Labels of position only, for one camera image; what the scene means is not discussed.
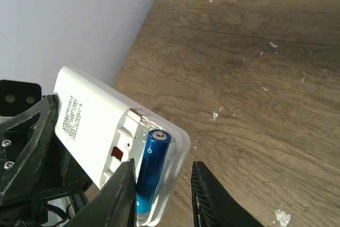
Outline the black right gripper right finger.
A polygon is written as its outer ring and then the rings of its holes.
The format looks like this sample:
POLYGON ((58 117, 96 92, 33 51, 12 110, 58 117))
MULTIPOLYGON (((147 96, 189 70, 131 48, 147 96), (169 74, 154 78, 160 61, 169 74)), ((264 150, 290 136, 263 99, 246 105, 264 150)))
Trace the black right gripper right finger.
POLYGON ((262 226, 202 161, 192 164, 191 192, 194 226, 262 226))

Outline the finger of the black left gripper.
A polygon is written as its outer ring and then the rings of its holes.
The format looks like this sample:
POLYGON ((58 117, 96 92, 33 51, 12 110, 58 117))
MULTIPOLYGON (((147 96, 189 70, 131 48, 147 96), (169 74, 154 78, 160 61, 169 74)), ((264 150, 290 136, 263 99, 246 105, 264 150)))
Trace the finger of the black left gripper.
POLYGON ((1 123, 1 205, 9 206, 30 199, 40 178, 54 133, 58 102, 47 95, 34 106, 1 123))

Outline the white remote control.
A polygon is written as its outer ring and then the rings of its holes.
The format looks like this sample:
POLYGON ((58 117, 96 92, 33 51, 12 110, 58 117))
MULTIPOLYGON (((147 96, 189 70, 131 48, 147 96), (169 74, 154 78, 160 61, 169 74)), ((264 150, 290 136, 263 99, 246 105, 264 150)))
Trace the white remote control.
POLYGON ((54 94, 58 99, 55 134, 99 189, 130 159, 135 162, 137 181, 148 132, 159 129, 171 135, 151 210, 137 214, 138 226, 156 226, 189 154, 188 134, 79 69, 63 67, 54 94))

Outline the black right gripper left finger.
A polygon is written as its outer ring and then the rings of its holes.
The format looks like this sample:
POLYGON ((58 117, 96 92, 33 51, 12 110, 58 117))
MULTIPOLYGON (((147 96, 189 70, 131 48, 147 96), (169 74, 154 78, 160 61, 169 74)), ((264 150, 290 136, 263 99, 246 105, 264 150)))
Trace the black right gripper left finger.
POLYGON ((97 197, 69 220, 69 227, 137 226, 134 159, 123 162, 97 197))

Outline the blue battery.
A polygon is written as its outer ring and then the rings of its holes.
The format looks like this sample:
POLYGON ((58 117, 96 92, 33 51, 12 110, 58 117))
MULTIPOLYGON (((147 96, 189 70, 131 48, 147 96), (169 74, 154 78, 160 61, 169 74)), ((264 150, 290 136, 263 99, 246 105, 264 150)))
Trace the blue battery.
POLYGON ((137 179, 137 214, 147 214, 151 210, 170 142, 171 135, 166 131, 148 132, 137 179))

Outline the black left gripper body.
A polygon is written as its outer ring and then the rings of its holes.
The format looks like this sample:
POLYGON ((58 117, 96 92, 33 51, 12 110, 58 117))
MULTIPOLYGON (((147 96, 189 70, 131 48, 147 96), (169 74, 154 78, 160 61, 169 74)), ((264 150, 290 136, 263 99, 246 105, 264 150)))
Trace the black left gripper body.
MULTIPOLYGON (((10 146, 1 141, 1 147, 10 146)), ((1 226, 36 226, 47 221, 48 201, 79 194, 91 185, 81 169, 58 138, 53 134, 40 178, 30 199, 9 206, 1 205, 1 226)))

